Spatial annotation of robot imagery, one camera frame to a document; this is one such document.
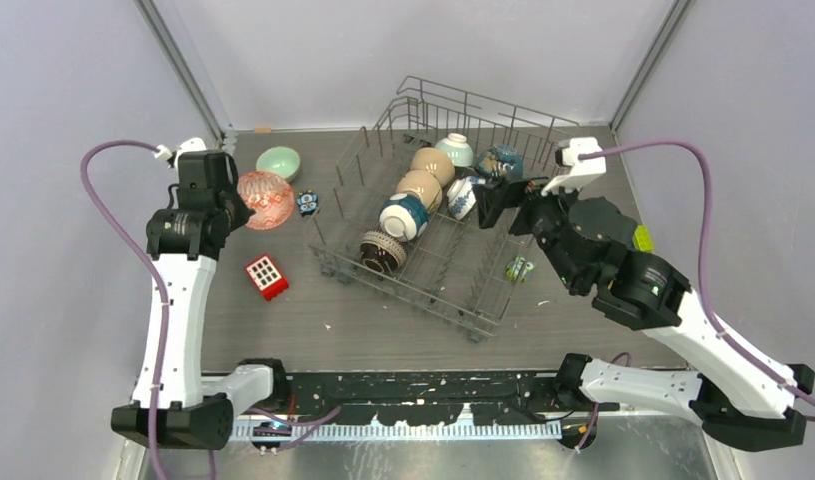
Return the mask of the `pale green celadon bowl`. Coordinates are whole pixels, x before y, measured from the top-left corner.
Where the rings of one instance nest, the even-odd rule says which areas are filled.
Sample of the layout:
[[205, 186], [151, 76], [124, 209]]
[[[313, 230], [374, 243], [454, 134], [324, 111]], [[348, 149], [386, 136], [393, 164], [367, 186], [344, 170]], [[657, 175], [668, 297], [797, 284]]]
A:
[[274, 173], [292, 183], [300, 172], [301, 157], [293, 148], [275, 146], [259, 155], [255, 168], [257, 171]]

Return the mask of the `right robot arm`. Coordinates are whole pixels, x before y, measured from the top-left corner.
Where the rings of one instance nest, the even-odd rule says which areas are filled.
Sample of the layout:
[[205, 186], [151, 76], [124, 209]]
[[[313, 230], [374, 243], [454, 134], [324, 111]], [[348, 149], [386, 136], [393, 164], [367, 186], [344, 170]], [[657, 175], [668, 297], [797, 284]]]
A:
[[623, 367], [569, 353], [552, 387], [557, 403], [579, 410], [626, 404], [683, 418], [732, 448], [761, 452], [802, 444], [808, 420], [795, 409], [814, 371], [764, 356], [705, 313], [697, 288], [659, 256], [636, 249], [636, 221], [603, 197], [543, 194], [526, 180], [474, 188], [481, 228], [516, 210], [513, 235], [531, 236], [566, 290], [590, 297], [607, 319], [667, 346], [682, 372]]

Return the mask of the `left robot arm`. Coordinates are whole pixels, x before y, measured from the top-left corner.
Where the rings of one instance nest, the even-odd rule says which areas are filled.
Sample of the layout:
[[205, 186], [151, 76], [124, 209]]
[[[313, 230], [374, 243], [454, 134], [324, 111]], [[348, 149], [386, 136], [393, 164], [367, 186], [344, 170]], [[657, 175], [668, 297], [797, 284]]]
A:
[[142, 370], [128, 404], [111, 412], [111, 428], [148, 447], [220, 450], [234, 420], [253, 408], [281, 412], [290, 399], [283, 363], [246, 359], [205, 385], [201, 353], [206, 302], [220, 252], [253, 212], [237, 191], [233, 158], [219, 150], [177, 156], [175, 205], [146, 225], [152, 299]]

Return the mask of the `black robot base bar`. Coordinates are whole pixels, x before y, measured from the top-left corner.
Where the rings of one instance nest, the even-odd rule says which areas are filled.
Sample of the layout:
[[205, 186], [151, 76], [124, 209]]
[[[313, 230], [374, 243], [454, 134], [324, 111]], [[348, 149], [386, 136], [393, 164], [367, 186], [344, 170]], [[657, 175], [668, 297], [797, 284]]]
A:
[[256, 445], [314, 440], [556, 440], [570, 449], [596, 439], [598, 415], [562, 389], [552, 371], [442, 370], [279, 373]]

